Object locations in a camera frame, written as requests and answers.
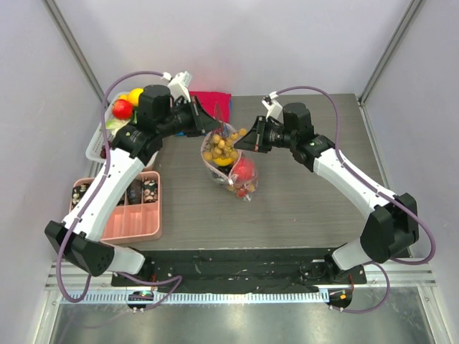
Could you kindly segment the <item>longan bunch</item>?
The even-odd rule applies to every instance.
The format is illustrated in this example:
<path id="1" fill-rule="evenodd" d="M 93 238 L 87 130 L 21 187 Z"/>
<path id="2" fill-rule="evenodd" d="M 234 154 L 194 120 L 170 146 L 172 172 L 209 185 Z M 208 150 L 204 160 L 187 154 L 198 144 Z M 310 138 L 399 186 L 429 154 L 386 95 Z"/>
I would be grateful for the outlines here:
<path id="1" fill-rule="evenodd" d="M 247 133 L 246 128 L 234 129 L 231 125 L 210 132 L 204 139 L 201 155 L 204 161 L 213 163 L 212 159 L 220 155 L 230 156 L 237 162 L 240 154 L 234 144 Z"/>

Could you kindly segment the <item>clear pink zip top bag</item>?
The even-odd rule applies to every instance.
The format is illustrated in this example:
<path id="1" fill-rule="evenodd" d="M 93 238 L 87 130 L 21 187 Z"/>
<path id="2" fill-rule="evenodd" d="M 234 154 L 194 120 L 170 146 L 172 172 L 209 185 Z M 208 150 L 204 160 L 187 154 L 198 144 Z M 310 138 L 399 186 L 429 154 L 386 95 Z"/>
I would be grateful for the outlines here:
<path id="1" fill-rule="evenodd" d="M 219 127 L 204 137 L 200 153 L 211 179 L 237 198 L 251 201 L 257 188 L 258 173 L 255 162 L 235 143 L 247 134 L 246 128 L 236 129 L 223 121 L 222 109 L 214 106 Z"/>

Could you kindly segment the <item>blueberry bunch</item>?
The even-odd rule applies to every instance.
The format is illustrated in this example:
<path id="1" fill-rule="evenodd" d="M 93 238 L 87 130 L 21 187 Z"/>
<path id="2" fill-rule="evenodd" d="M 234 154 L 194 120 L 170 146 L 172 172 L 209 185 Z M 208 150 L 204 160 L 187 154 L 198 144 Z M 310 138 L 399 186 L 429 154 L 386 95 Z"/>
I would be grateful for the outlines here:
<path id="1" fill-rule="evenodd" d="M 211 167 L 209 173 L 213 182 L 225 185 L 229 183 L 230 170 L 229 166 L 217 166 L 216 168 Z"/>

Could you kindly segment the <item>strawberries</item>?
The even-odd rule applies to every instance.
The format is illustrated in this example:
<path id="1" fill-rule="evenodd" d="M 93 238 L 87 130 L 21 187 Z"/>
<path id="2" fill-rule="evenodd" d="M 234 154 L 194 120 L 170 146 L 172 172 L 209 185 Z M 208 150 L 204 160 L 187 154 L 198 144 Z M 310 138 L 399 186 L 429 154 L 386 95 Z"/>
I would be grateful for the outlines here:
<path id="1" fill-rule="evenodd" d="M 257 188 L 257 179 L 242 183 L 242 184 L 229 184 L 226 186 L 226 189 L 232 192 L 237 198 L 244 201 L 251 201 L 252 194 Z"/>

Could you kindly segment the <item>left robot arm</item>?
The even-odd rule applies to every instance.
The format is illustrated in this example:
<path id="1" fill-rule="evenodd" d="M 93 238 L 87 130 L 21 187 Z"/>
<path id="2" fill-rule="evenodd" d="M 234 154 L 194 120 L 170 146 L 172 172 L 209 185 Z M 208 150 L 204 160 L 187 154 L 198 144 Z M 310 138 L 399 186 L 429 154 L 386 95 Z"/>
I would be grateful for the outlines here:
<path id="1" fill-rule="evenodd" d="M 112 139 L 103 169 L 82 200 L 62 221 L 50 221 L 44 233 L 60 257 L 89 275 L 125 272 L 134 284 L 144 286 L 153 276 L 144 255 L 102 243 L 104 228 L 123 192 L 161 150 L 164 138 L 177 133 L 195 137 L 218 128 L 219 121 L 195 97 L 175 96 L 164 85 L 144 87 L 134 115 L 136 121 Z"/>

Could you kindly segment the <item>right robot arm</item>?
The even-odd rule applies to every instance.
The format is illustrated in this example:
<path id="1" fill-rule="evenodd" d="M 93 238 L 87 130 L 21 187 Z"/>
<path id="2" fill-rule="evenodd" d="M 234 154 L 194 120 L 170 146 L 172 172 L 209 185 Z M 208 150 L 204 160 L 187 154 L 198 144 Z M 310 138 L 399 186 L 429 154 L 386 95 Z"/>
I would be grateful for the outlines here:
<path id="1" fill-rule="evenodd" d="M 384 263 L 396 257 L 419 239 L 419 227 L 412 218 L 417 203 L 408 193 L 383 197 L 386 188 L 370 179 L 353 164 L 337 155 L 334 143 L 315 133 L 309 109 L 301 102 L 282 109 L 283 120 L 259 116 L 235 147 L 267 153 L 287 148 L 295 161 L 324 178 L 339 190 L 365 218 L 359 238 L 324 257 L 324 274 L 333 283 L 342 282 L 350 270 L 368 262 Z"/>

